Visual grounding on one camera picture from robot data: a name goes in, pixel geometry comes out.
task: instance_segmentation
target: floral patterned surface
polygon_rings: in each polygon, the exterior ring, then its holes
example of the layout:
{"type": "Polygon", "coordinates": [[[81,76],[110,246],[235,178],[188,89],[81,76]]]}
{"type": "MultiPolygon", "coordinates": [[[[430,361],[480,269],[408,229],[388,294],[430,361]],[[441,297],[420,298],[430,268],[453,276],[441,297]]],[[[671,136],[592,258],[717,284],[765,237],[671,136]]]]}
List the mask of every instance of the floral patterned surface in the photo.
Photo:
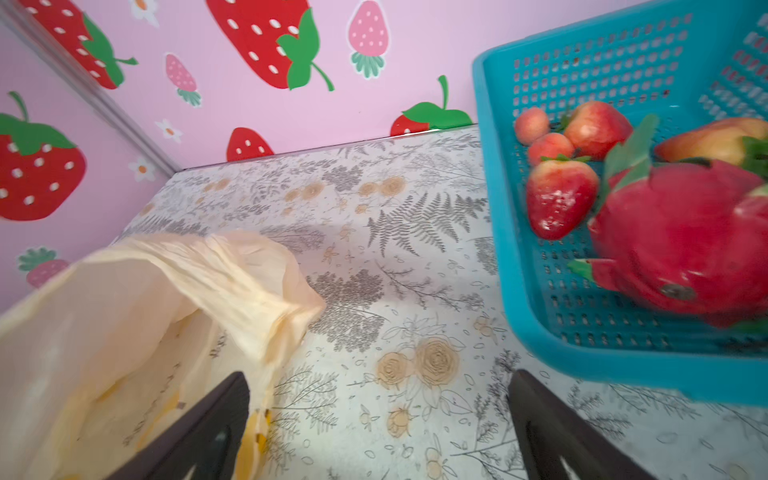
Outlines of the floral patterned surface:
{"type": "Polygon", "coordinates": [[[327,301],[276,384],[265,478],[525,478],[527,369],[663,480],[768,470],[768,411],[582,382],[510,332],[476,127],[176,174],[124,231],[256,230],[327,301]]]}

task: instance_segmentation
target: strawberry decal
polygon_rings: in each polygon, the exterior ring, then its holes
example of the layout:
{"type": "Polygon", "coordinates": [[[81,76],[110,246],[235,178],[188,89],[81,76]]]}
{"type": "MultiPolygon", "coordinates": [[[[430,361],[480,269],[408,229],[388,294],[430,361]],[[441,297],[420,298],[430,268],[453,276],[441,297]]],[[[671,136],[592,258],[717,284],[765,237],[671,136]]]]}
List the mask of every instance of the strawberry decal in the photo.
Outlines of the strawberry decal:
{"type": "Polygon", "coordinates": [[[250,128],[238,127],[232,130],[230,143],[227,145],[227,161],[248,160],[250,158],[274,155],[266,141],[250,128]]]}
{"type": "Polygon", "coordinates": [[[389,47],[384,12],[378,3],[366,0],[349,23],[349,44],[355,50],[352,65],[366,78],[378,77],[384,69],[382,55],[389,47]]]}
{"type": "Polygon", "coordinates": [[[206,0],[210,13],[243,60],[275,88],[303,87],[314,68],[333,91],[314,59],[320,38],[306,0],[206,0]]]}
{"type": "Polygon", "coordinates": [[[9,95],[22,118],[0,114],[0,217],[40,220],[80,184],[85,158],[60,131],[30,123],[22,97],[9,95]]]}
{"type": "Polygon", "coordinates": [[[197,82],[192,74],[181,64],[181,60],[172,54],[165,55],[165,74],[177,88],[176,93],[195,108],[202,106],[203,99],[197,93],[197,82]]]}
{"type": "Polygon", "coordinates": [[[56,252],[45,247],[30,248],[18,258],[18,269],[27,273],[27,283],[40,288],[57,273],[66,270],[67,260],[56,260],[56,252]]]}
{"type": "Polygon", "coordinates": [[[135,58],[116,58],[104,33],[69,0],[18,2],[102,87],[114,90],[123,83],[118,64],[138,65],[135,58]]]}
{"type": "Polygon", "coordinates": [[[463,127],[471,125],[472,119],[461,110],[446,110],[448,106],[448,80],[445,75],[437,79],[442,87],[442,108],[423,101],[404,111],[395,119],[389,134],[393,137],[403,134],[411,134],[417,131],[425,131],[433,128],[445,130],[446,128],[463,127]]]}

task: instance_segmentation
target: basket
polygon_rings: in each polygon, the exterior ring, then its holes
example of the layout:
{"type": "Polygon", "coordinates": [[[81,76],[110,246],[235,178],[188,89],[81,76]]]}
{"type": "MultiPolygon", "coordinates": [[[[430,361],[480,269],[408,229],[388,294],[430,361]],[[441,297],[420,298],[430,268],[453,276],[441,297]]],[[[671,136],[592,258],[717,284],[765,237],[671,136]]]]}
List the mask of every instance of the basket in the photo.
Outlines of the basket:
{"type": "Polygon", "coordinates": [[[632,124],[659,114],[656,142],[728,116],[768,117],[767,37],[768,4],[760,0],[667,0],[475,60],[505,310],[539,359],[583,379],[768,405],[768,334],[645,310],[571,273],[570,260],[596,256],[583,225],[555,242],[533,234],[525,209],[528,162],[513,131],[526,108],[543,108],[554,120],[590,100],[612,103],[632,124]]]}

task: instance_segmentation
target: cream plastic bag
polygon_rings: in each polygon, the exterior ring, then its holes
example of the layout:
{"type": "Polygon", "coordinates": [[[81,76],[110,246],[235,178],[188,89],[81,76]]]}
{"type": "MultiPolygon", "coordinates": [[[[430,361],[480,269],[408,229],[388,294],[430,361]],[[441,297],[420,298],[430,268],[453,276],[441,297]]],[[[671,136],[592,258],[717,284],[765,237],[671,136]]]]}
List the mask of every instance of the cream plastic bag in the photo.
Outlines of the cream plastic bag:
{"type": "Polygon", "coordinates": [[[103,478],[235,370],[250,417],[234,478],[252,478],[274,377],[324,307],[256,233],[93,253],[0,318],[3,478],[103,478]]]}

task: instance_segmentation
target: white flower decal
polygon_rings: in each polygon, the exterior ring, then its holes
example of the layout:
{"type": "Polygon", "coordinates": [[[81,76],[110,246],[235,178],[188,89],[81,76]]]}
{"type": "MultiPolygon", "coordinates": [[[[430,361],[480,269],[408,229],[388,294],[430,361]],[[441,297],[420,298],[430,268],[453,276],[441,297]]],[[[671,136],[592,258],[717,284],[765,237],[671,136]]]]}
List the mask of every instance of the white flower decal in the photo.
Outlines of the white flower decal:
{"type": "Polygon", "coordinates": [[[184,133],[174,128],[168,120],[164,118],[163,121],[156,121],[154,124],[163,131],[163,137],[173,138],[176,143],[181,143],[181,135],[184,135],[184,133]]]}
{"type": "Polygon", "coordinates": [[[149,25],[159,28],[154,13],[160,7],[157,0],[128,0],[131,3],[131,13],[137,20],[146,20],[149,25]]]}
{"type": "Polygon", "coordinates": [[[138,157],[135,162],[129,163],[128,168],[134,172],[137,182],[148,180],[154,182],[154,171],[157,167],[144,157],[138,157]]]}

